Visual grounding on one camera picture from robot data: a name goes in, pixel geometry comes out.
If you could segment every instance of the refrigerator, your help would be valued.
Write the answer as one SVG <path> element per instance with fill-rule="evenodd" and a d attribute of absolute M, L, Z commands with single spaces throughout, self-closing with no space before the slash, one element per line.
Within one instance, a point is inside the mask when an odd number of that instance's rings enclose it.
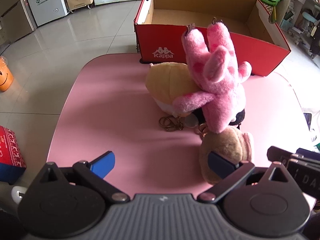
<path fill-rule="evenodd" d="M 0 25 L 9 43 L 37 28 L 27 0 L 0 0 Z"/>
<path fill-rule="evenodd" d="M 66 16 L 69 11 L 65 0 L 28 0 L 37 26 Z"/>

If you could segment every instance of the red shoe box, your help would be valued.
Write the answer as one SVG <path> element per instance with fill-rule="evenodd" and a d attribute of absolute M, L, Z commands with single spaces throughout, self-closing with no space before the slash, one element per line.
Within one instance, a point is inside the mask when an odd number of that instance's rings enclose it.
<path fill-rule="evenodd" d="M 214 17 L 228 27 L 238 62 L 248 61 L 256 75 L 269 75 L 290 53 L 260 0 L 142 0 L 134 20 L 142 62 L 186 63 L 181 43 L 186 25 L 195 23 L 206 37 Z"/>
<path fill-rule="evenodd" d="M 0 181 L 14 184 L 25 169 L 14 132 L 0 126 Z"/>

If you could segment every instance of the pink plush toy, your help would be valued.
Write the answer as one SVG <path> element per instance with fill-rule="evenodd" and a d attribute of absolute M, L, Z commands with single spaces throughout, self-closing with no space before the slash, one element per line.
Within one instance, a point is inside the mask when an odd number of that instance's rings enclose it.
<path fill-rule="evenodd" d="M 201 91 L 176 98 L 173 107 L 178 113 L 202 107 L 211 132 L 220 133 L 245 106 L 241 85 L 251 74 L 251 65 L 238 66 L 235 49 L 227 27 L 212 23 L 207 29 L 209 51 L 202 33 L 189 25 L 182 36 L 190 74 Z"/>

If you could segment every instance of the orange trash can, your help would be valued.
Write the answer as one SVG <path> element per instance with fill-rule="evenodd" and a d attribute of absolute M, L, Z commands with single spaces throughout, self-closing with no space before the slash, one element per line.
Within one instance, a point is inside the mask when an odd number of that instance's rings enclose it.
<path fill-rule="evenodd" d="M 13 82 L 13 76 L 10 72 L 7 59 L 3 56 L 0 56 L 0 91 L 6 91 Z"/>

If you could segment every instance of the table surface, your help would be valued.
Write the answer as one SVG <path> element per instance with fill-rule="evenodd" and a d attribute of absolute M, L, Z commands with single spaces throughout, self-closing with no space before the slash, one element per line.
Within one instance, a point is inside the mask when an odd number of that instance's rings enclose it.
<path fill-rule="evenodd" d="M 200 172 L 201 140 L 191 129 L 166 132 L 159 127 L 165 114 L 145 88 L 149 66 L 139 59 L 139 54 L 110 54 L 84 66 L 63 107 L 48 161 L 66 167 L 111 150 L 116 165 L 105 180 L 131 197 L 196 197 L 211 187 Z M 253 134 L 256 166 L 270 165 L 266 153 L 272 145 L 291 152 L 310 146 L 299 102 L 282 76 L 251 76 L 243 85 L 247 104 L 241 130 Z M 308 202 L 313 206 L 314 199 Z"/>

